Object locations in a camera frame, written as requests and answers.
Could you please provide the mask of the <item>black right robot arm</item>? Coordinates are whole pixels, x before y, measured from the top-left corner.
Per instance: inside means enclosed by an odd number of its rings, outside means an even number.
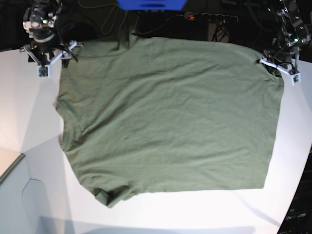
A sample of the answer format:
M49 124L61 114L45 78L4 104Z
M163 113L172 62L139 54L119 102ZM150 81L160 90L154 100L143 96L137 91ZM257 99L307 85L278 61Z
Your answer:
M98 35L95 22L78 0L35 0L26 9L22 25L30 42L20 51L36 63L39 77L48 77L59 59L63 67L77 60L73 49Z

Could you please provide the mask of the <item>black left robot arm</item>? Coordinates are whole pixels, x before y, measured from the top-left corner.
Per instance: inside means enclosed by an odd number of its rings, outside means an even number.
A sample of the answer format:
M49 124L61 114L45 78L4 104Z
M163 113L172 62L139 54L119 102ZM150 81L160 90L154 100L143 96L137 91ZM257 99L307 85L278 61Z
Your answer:
M273 48L264 52L265 57L276 66L290 66L294 73L297 64L292 63L292 58L299 59L301 48L311 42L312 35L300 16L297 1L270 0L269 9L275 15L277 27Z

